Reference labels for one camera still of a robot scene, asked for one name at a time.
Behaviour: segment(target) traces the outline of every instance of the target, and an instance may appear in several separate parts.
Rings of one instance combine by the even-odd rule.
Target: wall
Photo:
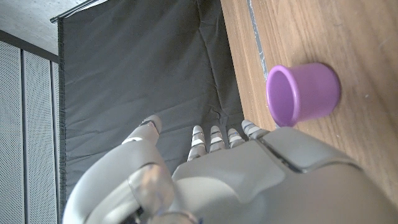
[[[0,42],[0,223],[58,223],[57,69]]]

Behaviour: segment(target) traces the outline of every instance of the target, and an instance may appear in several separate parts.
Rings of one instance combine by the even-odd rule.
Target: perforated metal panel
[[[57,223],[50,62],[24,52],[28,223]]]
[[[24,223],[21,50],[0,42],[0,223]]]
[[[52,101],[53,101],[53,122],[55,123],[54,125],[54,142],[55,142],[55,169],[57,175],[56,177],[56,183],[57,183],[57,189],[59,192],[60,188],[60,169],[59,169],[59,163],[60,163],[60,91],[59,91],[59,75],[58,75],[58,64],[51,62],[52,65]],[[57,199],[57,208],[60,209],[60,194],[58,194],[58,199]]]
[[[60,88],[59,88],[59,74],[58,74],[58,64],[52,62],[52,71],[53,71],[53,101],[54,101],[54,113],[55,113],[55,137],[57,138],[55,141],[55,147],[57,152],[57,161],[60,158]]]

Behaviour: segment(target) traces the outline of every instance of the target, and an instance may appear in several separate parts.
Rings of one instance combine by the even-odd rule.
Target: gray backdrop
[[[241,131],[243,112],[219,0],[109,0],[61,20],[61,125],[67,195],[94,162],[157,114],[170,171],[192,128]]]

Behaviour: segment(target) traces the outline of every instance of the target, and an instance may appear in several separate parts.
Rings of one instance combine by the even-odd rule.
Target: curtain rod
[[[50,22],[51,23],[56,23],[58,21],[58,18],[66,18],[66,17],[74,14],[75,12],[79,11],[80,9],[83,9],[86,6],[89,6],[90,4],[93,4],[96,1],[98,1],[98,0],[87,0],[87,1],[81,3],[81,4],[77,5],[77,6],[69,9],[68,11],[63,12],[63,13],[51,18]]]

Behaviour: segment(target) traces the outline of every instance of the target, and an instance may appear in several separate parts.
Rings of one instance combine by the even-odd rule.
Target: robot
[[[293,128],[242,122],[245,141],[195,126],[173,175],[156,149],[160,118],[145,119],[93,164],[70,194],[64,224],[397,223],[393,204],[337,149]]]

